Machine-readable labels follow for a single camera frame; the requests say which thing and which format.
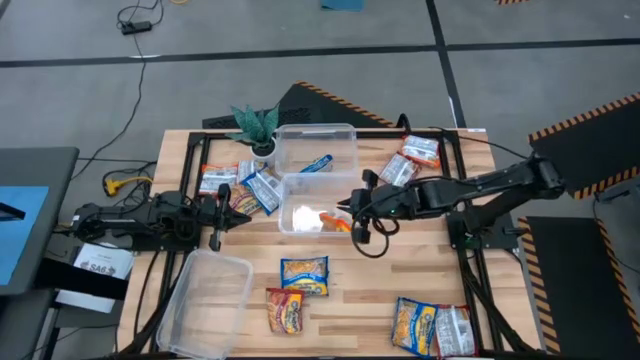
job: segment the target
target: wooden tabletop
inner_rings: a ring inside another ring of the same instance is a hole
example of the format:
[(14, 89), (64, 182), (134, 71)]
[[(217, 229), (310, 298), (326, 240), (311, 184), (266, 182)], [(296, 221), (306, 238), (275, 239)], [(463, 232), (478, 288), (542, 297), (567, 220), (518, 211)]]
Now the wooden tabletop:
[[(179, 188), (189, 132), (165, 132), (152, 194)], [(487, 140), (484, 132), (460, 130), (460, 134)], [(381, 171), (400, 146), (399, 139), (359, 140), (361, 170)], [(461, 140), (461, 147), (467, 176), (494, 170), (488, 145)], [(195, 156), (198, 159), (199, 153), (196, 152)], [(209, 158), (210, 163), (225, 164), (248, 160), (251, 155), (247, 147), (241, 144), (216, 140), (212, 142)], [(189, 193), (194, 191), (196, 166), (197, 160), (192, 169)], [(423, 169), (419, 176), (437, 174), (440, 172)], [(253, 216), (250, 223), (222, 237), (221, 254), (246, 259), (254, 268), (253, 290), (232, 356), (408, 355), (404, 350), (391, 346), (390, 342), (394, 305), (398, 296), (438, 304), (465, 303), (457, 256), (449, 246), (442, 217), (401, 222), (400, 232), (391, 238), (389, 252), (380, 259), (363, 257), (349, 239), (287, 236), (278, 230), (277, 221), (277, 211), (269, 217), (260, 212)], [(209, 229), (203, 234), (201, 248), (208, 248), (211, 231)], [(382, 246), (383, 238), (376, 234), (372, 235), (371, 244), (365, 250), (375, 253)], [(325, 255), (330, 258), (330, 296), (305, 299), (306, 305), (302, 310), (304, 331), (300, 336), (272, 334), (267, 321), (265, 288), (280, 287), (280, 259)], [(503, 250), (488, 250), (485, 256), (496, 306), (525, 342), (539, 347), (520, 264)], [(152, 253), (136, 257), (118, 329), (121, 347), (132, 341), (136, 308), (151, 257)], [(165, 254), (160, 254), (152, 269), (142, 301), (140, 328), (157, 305), (164, 259)], [(176, 264), (174, 274), (180, 261), (176, 261)], [(490, 348), (491, 335), (479, 303), (478, 309), (484, 344)]]

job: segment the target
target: black metal frame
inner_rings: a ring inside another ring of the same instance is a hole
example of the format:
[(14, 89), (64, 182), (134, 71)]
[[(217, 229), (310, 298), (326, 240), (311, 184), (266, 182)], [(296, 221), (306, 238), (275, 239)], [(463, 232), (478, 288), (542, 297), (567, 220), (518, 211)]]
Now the black metal frame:
[[(450, 154), (448, 154), (446, 149), (446, 143), (448, 142), (449, 144), (451, 144), (451, 147), (453, 149), (452, 155), (456, 163), (456, 171), (458, 173), (458, 177), (460, 179), (466, 178), (466, 170), (464, 167), (462, 149), (460, 148), (460, 142), (459, 142), (458, 134), (456, 131), (440, 131), (440, 130), (411, 131), (411, 127), (408, 121), (406, 120), (406, 117), (403, 118), (402, 116), (400, 117), (398, 121), (398, 125), (396, 127), (404, 128), (405, 131), (404, 132), (403, 131), (358, 131), (357, 137), (358, 139), (401, 139), (408, 132), (411, 132), (411, 134), (420, 136), (423, 138), (436, 139), (440, 144), (440, 149), (441, 149), (440, 164), (441, 164), (442, 175), (451, 177), (452, 174), (451, 174), (451, 169), (449, 167)], [(201, 148), (200, 158), (198, 161), (198, 171), (197, 171), (197, 177), (196, 177), (195, 191), (194, 191), (194, 194), (192, 194), (194, 198), (198, 194), (199, 187), (200, 187), (199, 184), (202, 181), (202, 166), (207, 163), (207, 159), (209, 158), (211, 141), (222, 140), (222, 139), (228, 139), (228, 138), (222, 133), (193, 132), (189, 134), (189, 139), (187, 141), (187, 151), (185, 153), (185, 159), (184, 159), (184, 167), (182, 170), (182, 178), (180, 181), (180, 192), (183, 195), (187, 195), (187, 196), (189, 195), (187, 194), (187, 189), (189, 185), (189, 180), (191, 178), (191, 170), (193, 167), (194, 154), (195, 154), (196, 147), (201, 146), (202, 148)], [(459, 263), (460, 269), (464, 269), (465, 267), (468, 267), (466, 249), (464, 248), (464, 246), (455, 246), (455, 244), (458, 244), (458, 243), (464, 244), (464, 234), (450, 234), (450, 237), (451, 237), (452, 247), (457, 248), (456, 250), (457, 250), (458, 263)], [(483, 249), (482, 248), (473, 249), (473, 252), (475, 255), (474, 258), (475, 258), (476, 266), (478, 268), (478, 273), (480, 276), (480, 282), (479, 282), (480, 290), (492, 302), (493, 296), (491, 293), (491, 285), (489, 282), (489, 276), (487, 272), (487, 266), (486, 266), (486, 261), (483, 254)], [(162, 300), (167, 295), (169, 288), (171, 286), (171, 278), (173, 275), (173, 268), (175, 265), (175, 256), (176, 256), (175, 252), (167, 253), (167, 260), (165, 262), (164, 272), (162, 276), (159, 300)], [(465, 300), (470, 309), (472, 331), (476, 339), (478, 348), (484, 349), (483, 339), (482, 339), (481, 331), (479, 327), (478, 311), (475, 304), (474, 292), (472, 287), (467, 283), (467, 281), (465, 281), (464, 272), (461, 272), (461, 280), (463, 282)], [(489, 319), (489, 329), (490, 329), (491, 337), (493, 341), (493, 348), (496, 351), (502, 351), (503, 350), (502, 337), (500, 336), (500, 331), (498, 329), (498, 326), (495, 320), (492, 318)], [(152, 344), (151, 351), (155, 352), (157, 350), (158, 350), (157, 345)], [(388, 359), (393, 359), (395, 357), (381, 357), (381, 358), (388, 360)], [(406, 357), (399, 357), (399, 358), (406, 359), (406, 358), (413, 358), (413, 357), (406, 356)]]

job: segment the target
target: green leaves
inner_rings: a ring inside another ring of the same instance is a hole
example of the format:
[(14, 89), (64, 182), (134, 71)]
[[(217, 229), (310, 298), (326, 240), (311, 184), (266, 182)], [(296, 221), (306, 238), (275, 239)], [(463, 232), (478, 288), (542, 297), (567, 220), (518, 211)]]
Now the green leaves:
[(257, 146), (268, 146), (271, 141), (273, 132), (278, 127), (278, 108), (279, 105), (269, 111), (265, 116), (264, 110), (261, 110), (256, 115), (251, 106), (247, 105), (245, 112), (232, 106), (231, 111), (238, 123), (238, 126), (242, 129), (242, 134), (229, 133), (227, 137), (236, 140), (251, 142)]

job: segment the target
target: plastic storage bin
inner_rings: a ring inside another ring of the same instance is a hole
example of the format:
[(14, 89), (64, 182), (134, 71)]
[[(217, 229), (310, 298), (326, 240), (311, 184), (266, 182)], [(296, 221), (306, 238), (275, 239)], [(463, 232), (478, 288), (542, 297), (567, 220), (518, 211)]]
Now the plastic storage bin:
[(276, 130), (276, 173), (299, 173), (314, 160), (333, 157), (333, 173), (358, 171), (356, 129), (349, 124), (284, 125)]
[(252, 283), (250, 262), (193, 251), (162, 317), (158, 346), (198, 359), (225, 359), (241, 330)]
[[(351, 197), (351, 191), (364, 187), (355, 174), (287, 174), (282, 179), (280, 231), (301, 236), (349, 236), (344, 232), (322, 231), (321, 212), (336, 211), (338, 201)], [(344, 213), (351, 225), (351, 215)]]

